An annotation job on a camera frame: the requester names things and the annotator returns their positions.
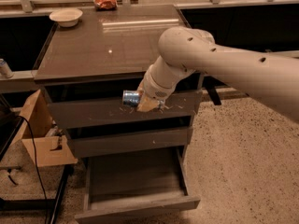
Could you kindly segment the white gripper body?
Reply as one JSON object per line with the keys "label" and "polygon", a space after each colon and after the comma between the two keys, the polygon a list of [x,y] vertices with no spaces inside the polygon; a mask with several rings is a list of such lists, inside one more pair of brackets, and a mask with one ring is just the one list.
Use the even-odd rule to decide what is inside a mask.
{"label": "white gripper body", "polygon": [[178,70],[171,66],[151,66],[143,78],[143,90],[148,97],[165,100],[178,84]]}

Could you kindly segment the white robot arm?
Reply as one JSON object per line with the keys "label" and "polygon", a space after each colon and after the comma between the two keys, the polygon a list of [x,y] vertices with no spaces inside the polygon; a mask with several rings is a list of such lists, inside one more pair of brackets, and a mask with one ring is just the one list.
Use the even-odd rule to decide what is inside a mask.
{"label": "white robot arm", "polygon": [[279,114],[299,121],[299,60],[215,43],[204,30],[172,27],[158,42],[159,57],[144,75],[137,106],[149,112],[195,71],[242,91]]}

